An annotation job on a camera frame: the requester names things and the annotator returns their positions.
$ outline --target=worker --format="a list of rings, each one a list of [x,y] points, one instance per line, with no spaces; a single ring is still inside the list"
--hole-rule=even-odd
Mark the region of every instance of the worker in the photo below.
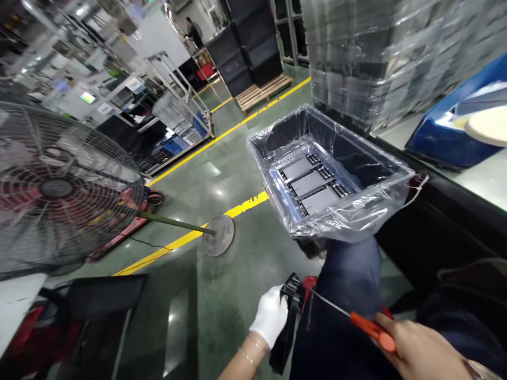
[[[191,37],[194,40],[197,49],[200,49],[203,46],[203,43],[198,28],[199,26],[197,24],[193,24],[190,17],[186,17],[186,36]]]
[[[315,291],[349,312],[373,318],[393,337],[396,353],[385,351],[347,316],[311,295],[296,334],[291,380],[472,380],[498,376],[507,380],[507,355],[493,333],[474,314],[442,294],[422,304],[416,322],[393,321],[378,313],[382,309],[381,259],[373,237],[355,244],[328,241],[326,248]],[[280,289],[273,287],[261,297],[249,335],[219,380],[254,377],[287,320],[287,300],[286,296],[280,300]]]

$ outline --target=scissors handle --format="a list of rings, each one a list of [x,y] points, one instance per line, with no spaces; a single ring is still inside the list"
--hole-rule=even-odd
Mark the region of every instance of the scissors handle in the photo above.
[[[378,340],[384,350],[393,354],[396,353],[395,340],[382,327],[373,323],[371,320],[361,317],[354,311],[350,313],[350,322],[373,339]]]

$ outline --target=black tool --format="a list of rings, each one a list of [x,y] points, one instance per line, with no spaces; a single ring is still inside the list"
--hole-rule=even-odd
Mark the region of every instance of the black tool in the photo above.
[[[287,364],[290,349],[292,348],[296,316],[301,312],[305,301],[305,289],[297,274],[291,274],[282,286],[280,299],[283,296],[287,296],[289,314],[287,315],[285,327],[278,336],[278,339],[276,339],[275,345],[271,350],[271,357],[269,358],[269,365],[273,369],[273,372],[280,375],[284,372],[285,364]]]

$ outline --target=fan guard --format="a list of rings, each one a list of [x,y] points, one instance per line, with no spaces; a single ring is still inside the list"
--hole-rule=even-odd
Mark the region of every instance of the fan guard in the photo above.
[[[103,134],[0,102],[0,279],[82,262],[130,224],[143,187]]]

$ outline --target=black power cord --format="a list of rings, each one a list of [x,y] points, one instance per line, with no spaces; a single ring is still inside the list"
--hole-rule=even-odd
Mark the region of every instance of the black power cord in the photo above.
[[[167,252],[166,252],[166,253],[164,253],[162,256],[159,256],[159,257],[157,257],[157,258],[151,259],[151,260],[149,260],[149,261],[143,261],[143,262],[139,263],[138,265],[136,265],[136,266],[134,266],[134,267],[127,267],[126,269],[123,269],[122,271],[119,271],[119,272],[116,274],[116,276],[120,276],[123,272],[126,272],[126,271],[131,271],[132,269],[136,269],[137,267],[146,266],[146,265],[148,265],[148,264],[151,264],[152,262],[154,262],[154,261],[156,261],[156,260],[160,259],[160,258],[161,258],[161,257],[163,257],[163,256],[166,256],[166,255],[170,254],[170,253],[173,251],[173,250],[171,250],[171,249],[169,249],[169,248],[166,248],[166,247],[164,247],[164,246],[161,246],[161,245],[153,245],[153,244],[148,243],[148,242],[145,242],[145,241],[143,241],[143,240],[136,239],[135,237],[132,237],[132,236],[122,235],[122,234],[118,234],[118,235],[119,235],[119,236],[124,236],[124,237],[126,237],[126,238],[128,238],[128,239],[132,239],[132,240],[134,240],[134,241],[136,241],[136,242],[138,242],[138,243],[143,243],[143,244],[149,245],[149,246],[151,246],[151,247],[153,247],[153,248],[162,248],[162,249],[165,249]]]

